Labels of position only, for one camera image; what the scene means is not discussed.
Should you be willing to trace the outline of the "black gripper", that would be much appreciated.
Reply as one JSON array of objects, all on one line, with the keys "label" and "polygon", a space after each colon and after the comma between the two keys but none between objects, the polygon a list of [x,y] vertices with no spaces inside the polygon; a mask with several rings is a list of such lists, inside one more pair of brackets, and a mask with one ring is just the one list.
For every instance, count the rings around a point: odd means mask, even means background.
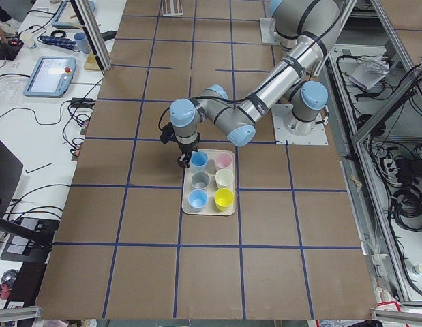
[{"label": "black gripper", "polygon": [[198,151],[199,141],[194,141],[189,144],[178,142],[181,155],[177,159],[179,167],[188,168],[190,166],[190,159],[194,151]]}]

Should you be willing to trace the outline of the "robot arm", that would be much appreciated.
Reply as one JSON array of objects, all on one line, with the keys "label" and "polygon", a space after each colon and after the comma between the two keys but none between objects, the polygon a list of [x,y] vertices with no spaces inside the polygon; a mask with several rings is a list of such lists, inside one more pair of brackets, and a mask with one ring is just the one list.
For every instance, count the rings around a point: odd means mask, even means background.
[{"label": "robot arm", "polygon": [[319,111],[326,106],[328,93],[319,82],[302,78],[306,70],[330,52],[333,44],[333,40],[325,41],[313,33],[303,32],[290,53],[257,89],[237,101],[235,107],[230,106],[225,90],[217,84],[197,97],[171,103],[170,127],[172,139],[181,150],[177,159],[179,166],[189,167],[192,153],[198,150],[200,142],[197,127],[205,120],[210,120],[235,146],[242,147],[255,136],[255,124],[285,97],[292,103],[291,117],[296,124],[289,130],[300,134],[302,125],[313,125]]},{"label": "robot arm", "polygon": [[269,15],[282,51],[290,52],[301,36],[317,41],[326,55],[335,45],[352,1],[270,1]]}]

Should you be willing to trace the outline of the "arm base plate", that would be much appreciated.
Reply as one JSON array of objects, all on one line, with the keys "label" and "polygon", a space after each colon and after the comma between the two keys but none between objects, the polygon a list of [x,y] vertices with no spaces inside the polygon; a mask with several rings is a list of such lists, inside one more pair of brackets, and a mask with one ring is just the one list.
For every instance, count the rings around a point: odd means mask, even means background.
[{"label": "arm base plate", "polygon": [[274,18],[261,18],[259,20],[261,42],[264,45],[279,45],[280,37],[275,29]]},{"label": "arm base plate", "polygon": [[328,140],[322,120],[317,114],[311,122],[299,121],[294,115],[292,104],[276,104],[271,109],[275,143],[279,145],[327,146]]}]

